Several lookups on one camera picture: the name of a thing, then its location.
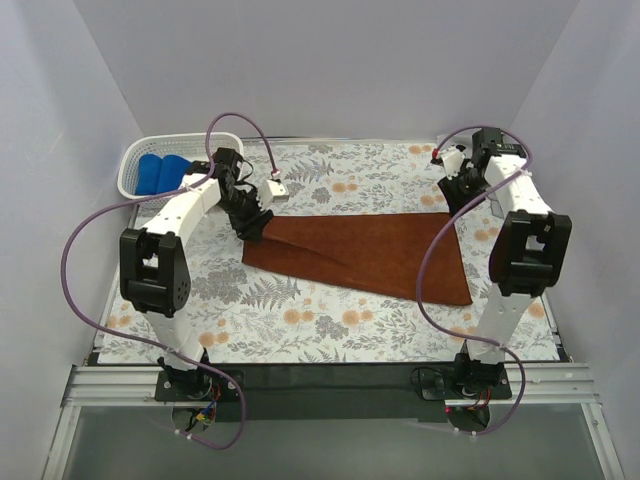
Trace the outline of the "brown towel pile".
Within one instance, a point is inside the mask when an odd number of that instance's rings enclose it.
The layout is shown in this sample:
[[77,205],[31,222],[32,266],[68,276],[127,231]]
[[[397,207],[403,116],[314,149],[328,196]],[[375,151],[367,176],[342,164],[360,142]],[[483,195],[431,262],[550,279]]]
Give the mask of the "brown towel pile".
[[242,262],[299,279],[414,301],[421,262],[447,213],[279,216]]

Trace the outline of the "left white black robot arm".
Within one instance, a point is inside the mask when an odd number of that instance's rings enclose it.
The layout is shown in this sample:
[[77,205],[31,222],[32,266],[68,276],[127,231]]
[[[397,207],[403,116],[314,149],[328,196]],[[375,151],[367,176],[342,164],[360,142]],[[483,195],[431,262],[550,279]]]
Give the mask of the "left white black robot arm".
[[227,214],[239,239],[259,242],[273,218],[257,190],[243,190],[244,159],[231,148],[219,148],[212,162],[195,161],[183,177],[184,193],[171,198],[152,220],[127,229],[119,241],[120,293],[151,325],[165,346],[158,359],[169,383],[188,398],[205,398],[213,386],[211,373],[192,360],[206,361],[205,348],[182,311],[191,291],[184,247],[214,206]]

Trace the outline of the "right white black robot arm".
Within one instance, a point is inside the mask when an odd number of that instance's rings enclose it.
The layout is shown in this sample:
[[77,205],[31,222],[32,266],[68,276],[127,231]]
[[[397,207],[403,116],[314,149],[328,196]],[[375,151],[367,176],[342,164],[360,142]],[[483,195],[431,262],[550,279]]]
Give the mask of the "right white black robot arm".
[[571,219],[555,213],[539,194],[528,171],[531,156],[519,141],[496,127],[471,132],[469,154],[455,146],[432,155],[445,169],[438,186],[452,216],[492,196],[504,217],[489,256],[487,304],[449,381],[469,398],[505,384],[504,349],[533,301],[557,283],[572,230]]

